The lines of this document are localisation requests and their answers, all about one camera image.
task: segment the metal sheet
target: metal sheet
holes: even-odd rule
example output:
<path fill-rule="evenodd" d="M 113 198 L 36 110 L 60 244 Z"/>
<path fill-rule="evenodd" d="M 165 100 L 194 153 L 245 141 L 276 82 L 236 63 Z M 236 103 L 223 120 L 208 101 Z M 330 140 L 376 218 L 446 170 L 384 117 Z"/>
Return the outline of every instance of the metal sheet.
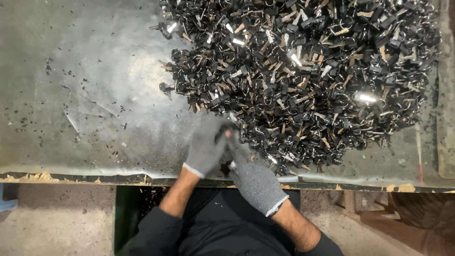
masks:
<path fill-rule="evenodd" d="M 169 101 L 158 89 L 172 82 L 159 61 L 169 61 L 173 48 L 191 48 L 148 30 L 164 21 L 160 13 L 157 3 L 139 0 L 0 7 L 0 173 L 176 177 L 203 114 L 187 111 L 185 97 Z M 437 173 L 435 78 L 433 70 L 421 114 L 423 179 L 415 128 L 396 133 L 390 148 L 350 150 L 342 165 L 322 174 L 314 166 L 297 173 L 325 183 L 454 187 Z M 224 179 L 220 172 L 209 178 Z"/>

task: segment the gray knit glove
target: gray knit glove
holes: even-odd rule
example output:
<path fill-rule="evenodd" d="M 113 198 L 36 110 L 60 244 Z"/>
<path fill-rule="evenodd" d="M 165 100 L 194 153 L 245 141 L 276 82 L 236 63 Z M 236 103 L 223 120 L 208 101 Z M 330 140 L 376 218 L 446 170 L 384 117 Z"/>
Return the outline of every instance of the gray knit glove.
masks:
<path fill-rule="evenodd" d="M 270 169 L 247 162 L 242 155 L 236 155 L 235 169 L 230 174 L 245 200 L 266 217 L 289 197 Z"/>
<path fill-rule="evenodd" d="M 183 167 L 203 179 L 219 163 L 226 149 L 225 131 L 235 126 L 225 118 L 207 119 L 193 134 Z"/>

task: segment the person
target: person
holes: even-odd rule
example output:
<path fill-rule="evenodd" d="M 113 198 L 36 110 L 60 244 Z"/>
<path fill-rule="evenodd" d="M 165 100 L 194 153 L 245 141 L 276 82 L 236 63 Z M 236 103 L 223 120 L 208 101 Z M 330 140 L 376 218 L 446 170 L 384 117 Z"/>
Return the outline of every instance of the person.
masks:
<path fill-rule="evenodd" d="M 229 122 L 213 118 L 197 129 L 180 175 L 159 206 L 140 222 L 129 254 L 343 255 L 295 208 L 299 197 L 285 193 L 271 170 L 235 149 Z M 235 155 L 230 176 L 238 190 L 194 189 L 219 165 L 227 149 Z"/>

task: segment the hand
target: hand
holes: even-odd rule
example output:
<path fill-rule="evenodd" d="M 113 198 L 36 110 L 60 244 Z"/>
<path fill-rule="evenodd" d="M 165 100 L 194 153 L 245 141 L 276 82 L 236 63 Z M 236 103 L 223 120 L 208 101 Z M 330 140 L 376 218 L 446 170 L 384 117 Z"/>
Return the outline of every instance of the hand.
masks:
<path fill-rule="evenodd" d="M 224 118 L 205 120 L 193 134 L 190 149 L 183 167 L 203 179 L 220 162 L 224 154 L 231 127 L 235 125 Z"/>
<path fill-rule="evenodd" d="M 245 200 L 266 217 L 276 212 L 289 197 L 270 169 L 247 162 L 240 154 L 236 154 L 231 177 Z"/>

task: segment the wooden plank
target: wooden plank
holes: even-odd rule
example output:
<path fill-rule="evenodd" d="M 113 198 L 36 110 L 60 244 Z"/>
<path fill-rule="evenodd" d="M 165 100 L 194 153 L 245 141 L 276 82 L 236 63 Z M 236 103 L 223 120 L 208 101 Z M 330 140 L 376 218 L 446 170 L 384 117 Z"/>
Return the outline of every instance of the wooden plank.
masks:
<path fill-rule="evenodd" d="M 356 212 L 355 207 L 355 193 L 352 190 L 345 190 L 344 191 L 344 208 L 347 211 Z"/>

